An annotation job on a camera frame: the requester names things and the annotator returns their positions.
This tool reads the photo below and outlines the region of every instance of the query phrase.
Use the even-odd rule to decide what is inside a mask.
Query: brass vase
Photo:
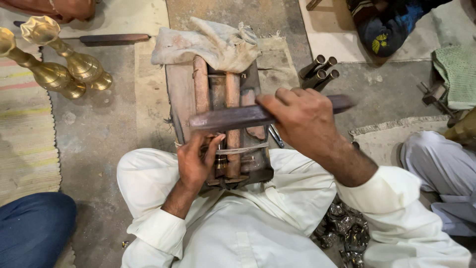
[[[112,84],[112,76],[105,72],[101,63],[91,55],[75,52],[58,35],[61,29],[56,21],[48,16],[30,17],[21,25],[24,39],[37,45],[49,45],[56,53],[66,59],[71,75],[92,89],[107,89]]]
[[[74,79],[63,65],[40,62],[33,55],[17,48],[15,35],[3,27],[0,27],[0,57],[10,58],[19,66],[30,69],[42,88],[59,92],[68,99],[79,98],[86,91],[85,84]]]

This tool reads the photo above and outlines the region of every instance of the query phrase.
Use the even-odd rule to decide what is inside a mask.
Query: blue cloth
[[[76,204],[38,193],[0,207],[0,267],[52,268],[74,228]]]
[[[372,16],[356,25],[360,41],[374,55],[388,57],[403,45],[419,19],[430,12],[431,9],[450,1],[393,1],[381,14]]]

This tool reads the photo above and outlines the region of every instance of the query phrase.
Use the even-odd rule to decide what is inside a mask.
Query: rope
[[[217,155],[235,155],[235,154],[241,154],[241,153],[246,153],[258,148],[263,148],[263,147],[268,147],[269,143],[265,142],[262,144],[258,144],[255,146],[251,147],[245,147],[245,148],[237,148],[237,149],[224,149],[224,150],[217,150]],[[175,142],[175,147],[182,146],[180,143]]]

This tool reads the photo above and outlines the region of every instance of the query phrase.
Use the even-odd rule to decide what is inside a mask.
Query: white trousers
[[[251,201],[263,211],[288,222],[310,236],[324,217],[336,195],[334,177],[319,164],[295,150],[269,151],[274,178],[271,182],[251,184],[232,191],[211,191],[207,200],[217,200],[224,192]],[[134,217],[145,216],[165,202],[179,179],[177,156],[143,148],[125,154],[117,169],[120,191]],[[187,226],[208,210],[199,198],[186,218]]]
[[[400,153],[404,168],[417,175],[421,189],[440,194],[444,203],[431,208],[443,220],[443,231],[476,236],[476,155],[434,131],[410,136]]]

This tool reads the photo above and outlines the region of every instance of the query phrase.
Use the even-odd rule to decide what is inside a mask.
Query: person
[[[37,193],[0,207],[0,267],[52,268],[74,228],[76,204]]]
[[[443,202],[431,209],[443,231],[476,236],[476,154],[434,131],[410,136],[400,151],[403,167],[418,176],[423,191],[438,192]]]
[[[280,88],[257,101],[296,149],[269,151],[268,183],[198,194],[223,134],[194,133],[176,155],[147,148],[121,158],[118,184],[134,217],[127,232],[137,237],[123,268],[336,267],[309,239],[336,192],[369,223],[366,266],[468,267],[469,251],[418,201],[419,179],[355,149],[327,97]]]
[[[377,57],[389,57],[405,42],[417,21],[451,0],[347,0],[364,47]]]

